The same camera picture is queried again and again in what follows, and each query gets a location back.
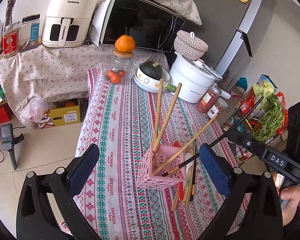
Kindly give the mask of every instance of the white air fryer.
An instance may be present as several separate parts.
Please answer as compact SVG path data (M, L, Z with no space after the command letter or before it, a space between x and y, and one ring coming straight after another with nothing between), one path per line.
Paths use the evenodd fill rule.
M42 30L42 44L71 48L84 43L98 0L51 0Z

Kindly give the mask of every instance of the bowl with cartoon print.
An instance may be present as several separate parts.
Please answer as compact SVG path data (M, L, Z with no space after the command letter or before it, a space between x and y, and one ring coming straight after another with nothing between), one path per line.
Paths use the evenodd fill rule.
M140 68L138 67L137 69L137 78L144 84L159 89L159 80L155 80L154 78L151 78L149 76L147 76L146 74L144 74ZM170 83L170 75L167 71L165 71L164 69L162 69L162 79L163 79L163 87L165 87L166 85L168 85Z

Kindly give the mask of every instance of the microwave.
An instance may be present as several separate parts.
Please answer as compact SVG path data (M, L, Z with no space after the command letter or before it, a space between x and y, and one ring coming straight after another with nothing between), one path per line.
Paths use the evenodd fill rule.
M101 44L114 45L122 35L136 47L170 52L184 19L149 0L111 0L101 30Z

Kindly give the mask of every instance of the silver bolt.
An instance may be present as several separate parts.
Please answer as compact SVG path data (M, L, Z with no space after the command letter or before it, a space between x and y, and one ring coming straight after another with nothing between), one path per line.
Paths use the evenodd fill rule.
M271 174L270 174L269 172L267 172L267 171L265 172L265 176L266 176L266 178L268 178L268 179L271 178Z
M27 177L31 178L33 175L34 175L34 172L33 171L29 171L28 174L27 174Z
M235 168L233 169L233 171L234 171L234 173L236 173L236 174L241 174L241 173L242 173L242 169L239 168L239 167L235 167Z
M57 168L56 173L57 173L57 174L62 174L64 171L65 171L65 168L60 167L60 168Z

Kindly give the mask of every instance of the wooden lid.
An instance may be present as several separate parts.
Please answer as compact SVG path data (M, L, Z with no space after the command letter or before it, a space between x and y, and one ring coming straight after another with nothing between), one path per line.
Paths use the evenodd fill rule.
M120 51L118 51L117 49L113 50L113 54L115 54L117 57L119 58L124 58L124 59L130 59L133 57L133 53L122 53Z

